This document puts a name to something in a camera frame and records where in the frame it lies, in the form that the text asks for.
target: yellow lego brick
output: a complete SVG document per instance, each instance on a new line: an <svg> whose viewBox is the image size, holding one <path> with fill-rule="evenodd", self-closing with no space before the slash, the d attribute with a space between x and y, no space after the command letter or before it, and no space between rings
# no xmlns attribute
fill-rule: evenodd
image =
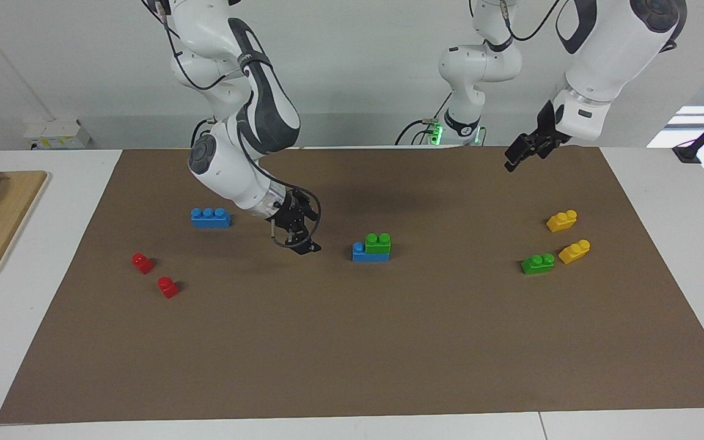
<svg viewBox="0 0 704 440"><path fill-rule="evenodd" d="M548 228L550 228L551 233L557 233L558 231L571 228L577 221L578 213L570 209L567 212L559 212L553 217L550 217L550 220L548 220Z"/></svg>
<svg viewBox="0 0 704 440"><path fill-rule="evenodd" d="M559 258L567 265L584 257L589 253L590 248L592 244L588 240L581 240L561 251Z"/></svg>

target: lego brick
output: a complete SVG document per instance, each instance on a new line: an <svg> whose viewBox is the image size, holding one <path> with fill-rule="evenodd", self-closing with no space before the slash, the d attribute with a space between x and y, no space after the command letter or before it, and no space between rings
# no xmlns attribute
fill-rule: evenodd
<svg viewBox="0 0 704 440"><path fill-rule="evenodd" d="M523 273L535 275L537 273L547 273L556 266L556 257L553 254L535 255L522 262Z"/></svg>
<svg viewBox="0 0 704 440"><path fill-rule="evenodd" d="M557 233L558 231L564 231L565 229L575 226L577 222L578 213L570 209L567 212L559 212L553 217L550 217L550 220L548 220L548 228L551 232Z"/></svg>
<svg viewBox="0 0 704 440"><path fill-rule="evenodd" d="M148 259L148 257L139 252L137 254L132 255L132 264L143 275L151 272L151 270L154 268L154 262L152 262Z"/></svg>
<svg viewBox="0 0 704 440"><path fill-rule="evenodd" d="M561 251L559 258L567 265L584 257L589 253L590 248L592 248L592 244L588 240L581 240Z"/></svg>
<svg viewBox="0 0 704 440"><path fill-rule="evenodd" d="M356 263L383 263L391 259L390 254L366 254L363 243L352 245L352 261Z"/></svg>
<svg viewBox="0 0 704 440"><path fill-rule="evenodd" d="M170 299L173 298L175 295L178 295L178 286L176 286L175 282L173 282L173 280L170 279L168 276L163 276L162 278L159 278L157 284L159 285L159 290L162 290L162 294L165 296L165 298Z"/></svg>
<svg viewBox="0 0 704 440"><path fill-rule="evenodd" d="M219 208L216 211L206 208L192 209L192 224L198 229L225 229L229 228L232 223L232 218L224 209Z"/></svg>
<svg viewBox="0 0 704 440"><path fill-rule="evenodd" d="M389 254L391 253L391 235L384 233L380 236L368 234L365 237L366 254Z"/></svg>

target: red lego brick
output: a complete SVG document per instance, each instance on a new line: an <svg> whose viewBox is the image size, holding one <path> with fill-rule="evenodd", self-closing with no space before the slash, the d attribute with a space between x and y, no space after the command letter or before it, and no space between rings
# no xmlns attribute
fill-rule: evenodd
<svg viewBox="0 0 704 440"><path fill-rule="evenodd" d="M137 270L139 270L143 275L151 272L154 268L154 262L141 253L132 255L132 264L134 264L134 267L137 267Z"/></svg>
<svg viewBox="0 0 704 440"><path fill-rule="evenodd" d="M165 297L168 299L178 295L178 286L176 286L175 282L168 276L159 278L159 289L162 290L162 293L164 293Z"/></svg>

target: wall outlet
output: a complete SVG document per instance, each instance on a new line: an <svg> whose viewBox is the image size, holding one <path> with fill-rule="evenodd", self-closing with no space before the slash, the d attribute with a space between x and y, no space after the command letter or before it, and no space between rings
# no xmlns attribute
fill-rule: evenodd
<svg viewBox="0 0 704 440"><path fill-rule="evenodd" d="M92 140L79 120L32 123L23 137L31 150L83 150Z"/></svg>

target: green indicator light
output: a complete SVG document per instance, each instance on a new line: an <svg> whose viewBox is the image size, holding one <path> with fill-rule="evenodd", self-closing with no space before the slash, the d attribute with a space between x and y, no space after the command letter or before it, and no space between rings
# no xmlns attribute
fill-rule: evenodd
<svg viewBox="0 0 704 440"><path fill-rule="evenodd" d="M444 134L444 128L441 125L436 125L433 129L433 136L431 137L431 143L433 145L439 145L442 142L442 134Z"/></svg>

